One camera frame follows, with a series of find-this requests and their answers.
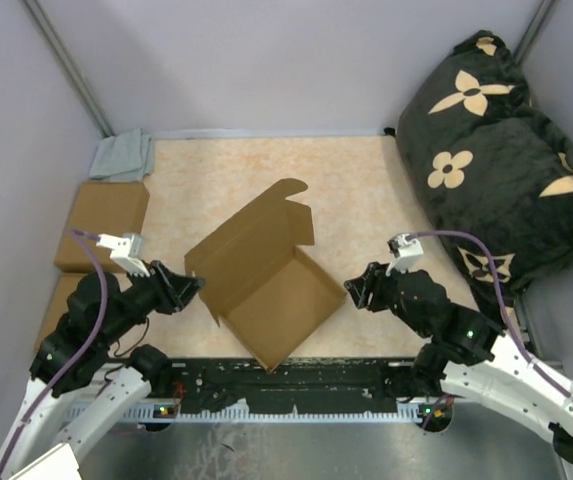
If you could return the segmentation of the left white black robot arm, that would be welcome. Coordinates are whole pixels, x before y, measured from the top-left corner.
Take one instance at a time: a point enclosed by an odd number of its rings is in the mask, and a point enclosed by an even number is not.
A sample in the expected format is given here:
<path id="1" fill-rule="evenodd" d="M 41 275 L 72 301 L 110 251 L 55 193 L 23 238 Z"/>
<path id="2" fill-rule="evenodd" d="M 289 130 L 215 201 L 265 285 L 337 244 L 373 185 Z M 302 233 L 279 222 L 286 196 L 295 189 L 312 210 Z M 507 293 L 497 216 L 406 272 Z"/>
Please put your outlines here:
<path id="1" fill-rule="evenodd" d="M 0 479 L 11 478 L 57 443 L 69 445 L 82 459 L 131 406 L 171 390 L 170 358 L 143 344 L 81 416 L 63 423 L 122 336 L 153 312 L 181 312 L 205 285 L 204 279 L 176 274 L 160 261 L 146 264 L 141 275 L 127 277 L 131 285 L 121 289 L 113 274 L 98 270 L 80 279 L 69 295 L 66 311 L 29 368 L 20 409 L 0 447 Z"/>

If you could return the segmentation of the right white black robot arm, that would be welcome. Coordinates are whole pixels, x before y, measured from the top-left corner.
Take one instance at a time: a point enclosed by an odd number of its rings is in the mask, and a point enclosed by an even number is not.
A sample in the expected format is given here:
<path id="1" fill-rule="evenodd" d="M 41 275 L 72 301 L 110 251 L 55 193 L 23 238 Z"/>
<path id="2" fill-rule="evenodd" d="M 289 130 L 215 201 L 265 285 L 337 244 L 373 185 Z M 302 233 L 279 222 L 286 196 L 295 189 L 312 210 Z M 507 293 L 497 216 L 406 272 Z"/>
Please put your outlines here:
<path id="1" fill-rule="evenodd" d="M 521 352 L 505 328 L 451 301 L 424 270 L 389 271 L 372 262 L 344 287 L 356 308 L 388 311 L 425 339 L 411 367 L 418 393 L 476 402 L 531 430 L 573 464 L 573 381 Z"/>

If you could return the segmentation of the brown cardboard box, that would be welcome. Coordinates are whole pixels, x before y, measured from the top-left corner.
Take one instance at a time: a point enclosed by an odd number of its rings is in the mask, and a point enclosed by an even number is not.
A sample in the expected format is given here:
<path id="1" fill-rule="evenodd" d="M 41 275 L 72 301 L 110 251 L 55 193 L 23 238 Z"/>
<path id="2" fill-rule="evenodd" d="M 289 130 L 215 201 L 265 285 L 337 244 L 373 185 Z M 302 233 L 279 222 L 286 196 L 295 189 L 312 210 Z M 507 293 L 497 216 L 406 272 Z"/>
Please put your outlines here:
<path id="1" fill-rule="evenodd" d="M 306 191 L 284 178 L 245 205 L 184 257 L 205 281 L 199 296 L 268 372 L 274 371 L 345 302 L 340 283 L 304 252 L 315 243 Z"/>

